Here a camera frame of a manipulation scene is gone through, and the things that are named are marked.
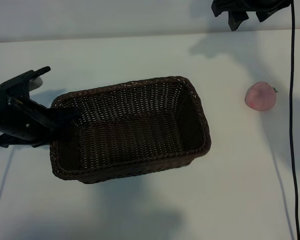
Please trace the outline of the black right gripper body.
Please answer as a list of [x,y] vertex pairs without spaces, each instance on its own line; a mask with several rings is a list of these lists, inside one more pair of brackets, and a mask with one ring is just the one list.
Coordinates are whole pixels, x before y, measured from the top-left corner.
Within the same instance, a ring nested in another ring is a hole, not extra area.
[[269,6],[274,14],[290,4],[290,0],[213,0],[211,9],[217,17],[222,12],[256,12],[260,6]]

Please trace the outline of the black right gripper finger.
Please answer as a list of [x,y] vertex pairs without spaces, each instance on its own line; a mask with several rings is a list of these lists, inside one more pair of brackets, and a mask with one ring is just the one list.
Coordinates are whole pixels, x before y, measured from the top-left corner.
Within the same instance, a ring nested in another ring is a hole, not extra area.
[[259,6],[255,14],[259,22],[262,23],[273,14],[273,9],[269,6]]
[[236,31],[240,24],[249,19],[246,11],[229,11],[228,12],[228,25],[232,32]]

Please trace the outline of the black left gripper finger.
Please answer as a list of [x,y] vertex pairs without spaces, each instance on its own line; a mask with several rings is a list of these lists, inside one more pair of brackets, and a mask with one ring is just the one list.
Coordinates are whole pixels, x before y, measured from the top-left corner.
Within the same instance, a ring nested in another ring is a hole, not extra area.
[[51,143],[62,142],[70,143],[72,141],[72,125],[70,123],[64,124],[56,130],[52,131]]
[[53,120],[58,125],[66,124],[75,120],[81,116],[79,109],[70,108],[50,108],[49,109],[50,119]]

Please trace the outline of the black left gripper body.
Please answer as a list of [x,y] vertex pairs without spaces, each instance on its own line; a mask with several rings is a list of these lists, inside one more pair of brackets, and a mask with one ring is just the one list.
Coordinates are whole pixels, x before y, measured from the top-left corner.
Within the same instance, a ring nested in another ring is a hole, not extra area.
[[50,108],[30,99],[29,92],[42,85],[42,80],[27,80],[10,87],[0,85],[0,146],[48,145],[53,132]]

